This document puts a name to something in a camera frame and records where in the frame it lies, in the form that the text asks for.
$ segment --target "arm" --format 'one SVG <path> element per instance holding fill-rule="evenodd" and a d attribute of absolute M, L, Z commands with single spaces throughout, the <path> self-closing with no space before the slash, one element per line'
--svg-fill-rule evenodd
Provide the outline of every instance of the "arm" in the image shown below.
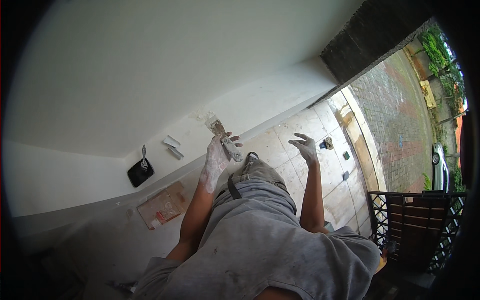
<path fill-rule="evenodd" d="M 205 166 L 180 227 L 180 241 L 167 255 L 168 259 L 184 262 L 197 252 L 212 213 L 212 203 L 218 178 L 230 161 L 230 157 L 227 157 L 220 139 L 220 135 L 214 136 L 207 148 Z M 232 141 L 238 139 L 240 139 L 239 136 L 231 138 Z"/>
<path fill-rule="evenodd" d="M 328 230 L 324 227 L 322 179 L 320 177 L 320 163 L 318 161 L 315 141 L 305 134 L 296 133 L 295 136 L 304 140 L 290 140 L 288 142 L 298 148 L 308 165 L 307 185 L 303 196 L 300 225 L 312 233 L 328 233 Z"/>

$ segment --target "shoe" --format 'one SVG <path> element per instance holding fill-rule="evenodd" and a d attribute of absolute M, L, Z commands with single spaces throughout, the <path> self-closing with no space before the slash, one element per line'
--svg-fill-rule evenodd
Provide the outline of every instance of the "shoe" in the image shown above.
<path fill-rule="evenodd" d="M 249 164 L 249 163 L 252 163 L 254 162 L 255 160 L 258 159 L 258 154 L 256 154 L 255 152 L 249 152 L 247 154 L 247 159 L 246 159 L 246 163 Z"/>

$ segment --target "car wheel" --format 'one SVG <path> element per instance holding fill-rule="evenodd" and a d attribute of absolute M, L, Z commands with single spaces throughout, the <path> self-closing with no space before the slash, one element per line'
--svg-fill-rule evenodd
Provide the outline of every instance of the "car wheel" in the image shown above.
<path fill-rule="evenodd" d="M 432 162 L 434 165 L 438 164 L 438 162 L 440 161 L 440 156 L 438 155 L 438 153 L 434 153 L 432 155 Z"/>

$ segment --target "putty knife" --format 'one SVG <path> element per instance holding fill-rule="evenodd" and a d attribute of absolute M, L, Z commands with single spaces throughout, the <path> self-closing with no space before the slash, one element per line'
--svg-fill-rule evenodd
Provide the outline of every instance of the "putty knife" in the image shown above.
<path fill-rule="evenodd" d="M 233 143 L 230 138 L 227 137 L 227 133 L 223 128 L 222 122 L 220 122 L 216 115 L 213 115 L 211 118 L 209 118 L 205 122 L 205 125 L 214 135 L 222 135 L 222 139 L 220 141 L 223 145 L 223 148 L 225 149 L 225 152 L 230 155 L 231 158 L 233 158 L 234 161 L 241 162 L 243 160 L 243 153 L 237 148 L 237 146 L 235 146 L 235 143 Z"/>

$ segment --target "black strap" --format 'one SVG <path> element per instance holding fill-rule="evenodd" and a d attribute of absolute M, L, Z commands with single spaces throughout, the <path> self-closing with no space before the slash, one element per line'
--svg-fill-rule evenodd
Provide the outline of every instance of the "black strap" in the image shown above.
<path fill-rule="evenodd" d="M 227 181 L 228 190 L 230 191 L 230 194 L 232 195 L 233 199 L 240 199 L 241 195 L 239 193 L 239 190 L 237 190 L 237 188 L 235 187 L 235 184 L 233 184 L 232 177 L 233 177 L 233 174 L 230 175 Z"/>

